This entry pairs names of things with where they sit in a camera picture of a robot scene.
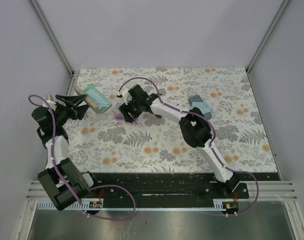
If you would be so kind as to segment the brown glasses case green lining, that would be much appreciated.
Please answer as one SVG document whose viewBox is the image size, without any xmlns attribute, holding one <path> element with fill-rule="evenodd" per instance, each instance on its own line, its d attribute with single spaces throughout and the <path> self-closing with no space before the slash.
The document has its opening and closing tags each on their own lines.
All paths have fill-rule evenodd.
<svg viewBox="0 0 304 240">
<path fill-rule="evenodd" d="M 92 84 L 84 89 L 75 85 L 74 90 L 78 96 L 87 95 L 84 101 L 96 114 L 106 112 L 113 105 L 112 102 Z"/>
</svg>

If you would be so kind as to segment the light blue cleaning cloth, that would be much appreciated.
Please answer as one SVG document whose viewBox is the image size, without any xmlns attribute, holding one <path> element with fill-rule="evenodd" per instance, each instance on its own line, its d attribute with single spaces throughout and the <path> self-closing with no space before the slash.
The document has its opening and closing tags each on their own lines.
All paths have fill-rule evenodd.
<svg viewBox="0 0 304 240">
<path fill-rule="evenodd" d="M 95 102 L 101 112 L 104 112 L 111 106 L 110 101 L 97 90 L 89 90 L 87 95 Z"/>
</svg>

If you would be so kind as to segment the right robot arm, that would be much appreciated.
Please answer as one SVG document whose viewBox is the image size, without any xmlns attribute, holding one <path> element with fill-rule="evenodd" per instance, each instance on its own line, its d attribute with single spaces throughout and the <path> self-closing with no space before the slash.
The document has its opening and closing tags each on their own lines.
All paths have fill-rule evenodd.
<svg viewBox="0 0 304 240">
<path fill-rule="evenodd" d="M 237 193 L 240 180 L 219 153 L 214 143 L 215 130 L 198 108 L 180 110 L 164 102 L 158 94 L 148 94 L 138 84 L 119 92 L 117 97 L 123 99 L 119 110 L 128 123 L 134 122 L 143 112 L 177 123 L 186 144 L 198 150 L 213 170 L 216 181 L 220 183 L 220 194 L 231 198 Z"/>
</svg>

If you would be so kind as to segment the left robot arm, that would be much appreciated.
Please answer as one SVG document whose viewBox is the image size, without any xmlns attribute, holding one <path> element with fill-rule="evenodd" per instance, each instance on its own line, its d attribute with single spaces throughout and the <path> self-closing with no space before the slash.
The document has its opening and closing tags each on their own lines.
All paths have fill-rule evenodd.
<svg viewBox="0 0 304 240">
<path fill-rule="evenodd" d="M 81 199 L 99 195 L 101 186 L 90 172 L 81 173 L 68 156 L 69 137 L 64 129 L 68 120 L 81 120 L 89 106 L 83 102 L 87 95 L 56 95 L 56 102 L 44 100 L 31 113 L 38 123 L 37 134 L 47 149 L 47 164 L 37 179 L 59 211 Z"/>
</svg>

